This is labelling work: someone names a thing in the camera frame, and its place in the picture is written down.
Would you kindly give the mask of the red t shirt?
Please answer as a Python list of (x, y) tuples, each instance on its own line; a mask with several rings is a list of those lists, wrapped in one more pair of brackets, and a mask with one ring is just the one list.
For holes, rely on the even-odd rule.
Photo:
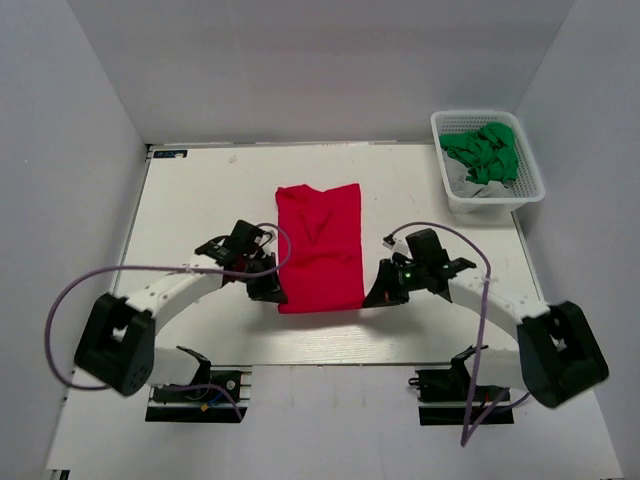
[(306, 184), (280, 187), (275, 200), (278, 226), (292, 245), (279, 270), (287, 302), (278, 312), (359, 309), (365, 298), (360, 185), (326, 191)]

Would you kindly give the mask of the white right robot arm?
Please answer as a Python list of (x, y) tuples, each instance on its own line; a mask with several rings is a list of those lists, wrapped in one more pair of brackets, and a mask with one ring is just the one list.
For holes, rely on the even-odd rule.
[(517, 343), (514, 350), (470, 346), (450, 360), (446, 370), (419, 372), (426, 402), (472, 399), (487, 390), (515, 388), (547, 408), (556, 408), (604, 382), (609, 366), (583, 310), (564, 301), (549, 305), (515, 293), (489, 279), (476, 264), (452, 259), (431, 229), (404, 240), (388, 235), (390, 257), (363, 302), (366, 308), (405, 304), (414, 291), (426, 290), (449, 303), (482, 315)]

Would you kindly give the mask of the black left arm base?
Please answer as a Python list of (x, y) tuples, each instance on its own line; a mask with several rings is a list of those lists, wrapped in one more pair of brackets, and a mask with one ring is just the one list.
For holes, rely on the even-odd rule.
[(249, 407), (250, 368), (212, 369), (209, 382), (217, 388), (174, 391), (152, 388), (147, 402), (148, 423), (239, 424)]

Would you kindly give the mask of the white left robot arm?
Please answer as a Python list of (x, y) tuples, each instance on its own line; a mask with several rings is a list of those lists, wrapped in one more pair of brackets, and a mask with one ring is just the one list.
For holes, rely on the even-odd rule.
[(156, 336), (201, 298), (226, 285), (245, 285), (250, 300), (285, 304), (288, 298), (270, 245), (288, 241), (272, 223), (236, 222), (228, 235), (195, 248), (178, 266), (159, 266), (161, 278), (124, 296), (101, 295), (94, 303), (74, 355), (77, 367), (124, 397), (143, 386), (161, 386), (199, 399), (211, 387), (206, 357), (185, 347), (161, 348)]

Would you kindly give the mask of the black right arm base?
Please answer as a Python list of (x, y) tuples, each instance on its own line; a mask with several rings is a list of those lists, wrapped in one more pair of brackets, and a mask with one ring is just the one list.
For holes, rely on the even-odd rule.
[[(416, 390), (418, 415), (421, 426), (462, 426), (467, 399), (468, 381), (454, 380), (450, 369), (431, 368), (416, 370), (408, 379), (408, 386)], [(470, 423), (498, 398), (501, 390), (497, 386), (477, 386)], [(511, 425), (514, 415), (510, 408), (510, 393), (507, 393), (484, 420), (483, 425)]]

